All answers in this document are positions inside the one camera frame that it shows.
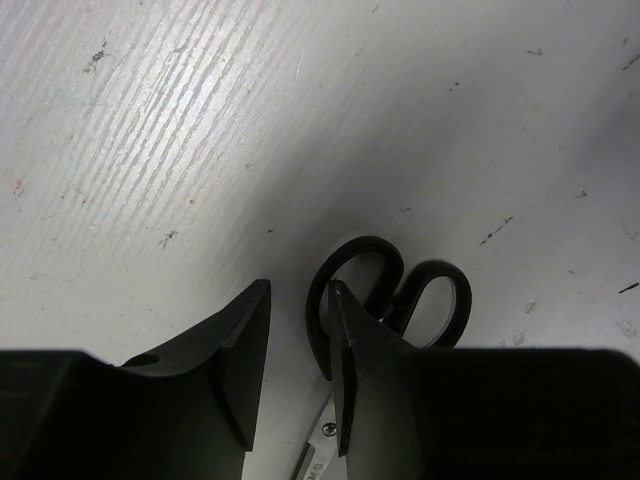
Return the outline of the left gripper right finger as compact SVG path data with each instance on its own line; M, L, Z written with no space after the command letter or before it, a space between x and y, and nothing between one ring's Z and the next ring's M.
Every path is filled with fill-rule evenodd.
M635 479L639 366L605 349L417 348L328 287L352 479Z

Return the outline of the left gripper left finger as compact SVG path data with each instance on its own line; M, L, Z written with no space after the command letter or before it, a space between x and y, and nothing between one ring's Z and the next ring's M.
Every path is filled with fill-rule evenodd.
M1 354L5 479L238 479L254 444L271 285L120 366Z

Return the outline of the black handled scissors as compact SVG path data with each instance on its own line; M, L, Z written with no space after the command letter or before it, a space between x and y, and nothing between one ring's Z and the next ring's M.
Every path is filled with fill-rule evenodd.
M314 276L305 304L307 338L322 376L331 378L327 319L327 286L331 280L349 283L369 315L403 335L424 290L438 279L451 286L451 309L440 331L423 344L425 348L453 347L461 338L472 306L472 290L466 275L440 259L422 261L406 271L396 246L377 236L357 237L338 247Z

